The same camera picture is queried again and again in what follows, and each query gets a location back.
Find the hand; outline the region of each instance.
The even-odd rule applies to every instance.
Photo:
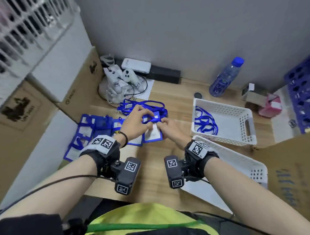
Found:
[[[128,141],[139,137],[147,130],[153,128],[152,122],[142,124],[142,116],[145,114],[149,114],[152,117],[154,116],[152,111],[143,108],[141,105],[136,105],[123,122],[120,131],[127,135]]]
[[[164,138],[169,138],[180,149],[184,149],[186,145],[192,140],[191,137],[186,136],[178,127],[177,123],[173,119],[167,117],[162,118],[162,122],[157,123],[157,127],[161,129]]]

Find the black round object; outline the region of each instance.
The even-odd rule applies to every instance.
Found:
[[[196,93],[194,94],[194,97],[197,98],[197,99],[202,99],[202,94],[199,93],[199,92],[196,92]]]

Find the yellow shirt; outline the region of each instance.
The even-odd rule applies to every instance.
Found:
[[[136,203],[122,206],[98,217],[91,224],[182,224],[193,222],[194,219],[182,214],[172,208],[157,203]],[[190,228],[199,228],[207,231],[210,235],[218,233],[206,224],[196,224]],[[140,232],[145,230],[113,230],[96,232],[97,235],[123,235],[127,233]]]

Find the desk surface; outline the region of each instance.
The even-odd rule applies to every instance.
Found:
[[[184,78],[179,85],[155,81],[149,100],[163,102],[168,110],[169,118],[177,120],[181,130],[189,135],[193,111],[193,94],[195,92],[202,93],[203,98],[210,101],[240,107],[244,107],[245,104],[240,99],[241,94],[239,91],[227,90],[222,97],[215,98],[209,94],[209,87],[205,83]],[[108,114],[114,118],[122,116],[116,113],[115,108],[99,96],[95,97],[89,113],[100,116]],[[270,119],[260,117],[256,113],[253,113],[253,119],[258,142],[256,146],[262,148],[274,144]],[[249,146],[222,145],[249,157],[252,156],[251,147]],[[157,202],[179,211],[205,211],[227,216],[228,213],[221,209],[181,189],[171,189],[169,187],[163,161],[164,157],[168,155],[183,158],[184,151],[179,150],[168,139],[148,143],[142,147],[128,145],[121,149],[121,161],[124,162],[127,157],[137,157],[141,161],[139,174],[131,194],[123,196],[116,193],[114,183],[103,179],[96,179],[86,194],[130,203]]]

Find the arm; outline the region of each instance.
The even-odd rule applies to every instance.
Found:
[[[127,135],[129,141],[152,128],[152,123],[141,123],[141,118],[146,113],[153,116],[153,113],[148,109],[143,109],[139,105],[136,105],[135,109],[133,109],[124,121],[121,131]],[[120,147],[125,144],[126,139],[124,135],[117,134],[113,138],[120,143]],[[52,174],[35,188],[73,175],[97,175],[95,161],[90,156],[83,155]],[[64,218],[94,180],[95,178],[75,178],[53,184],[26,197],[1,214],[0,219],[29,214],[59,214],[61,218]]]
[[[162,119],[158,127],[184,149],[191,141],[174,120]],[[213,157],[204,175],[234,214],[248,226],[275,235],[308,234],[310,222],[287,203],[226,162]]]

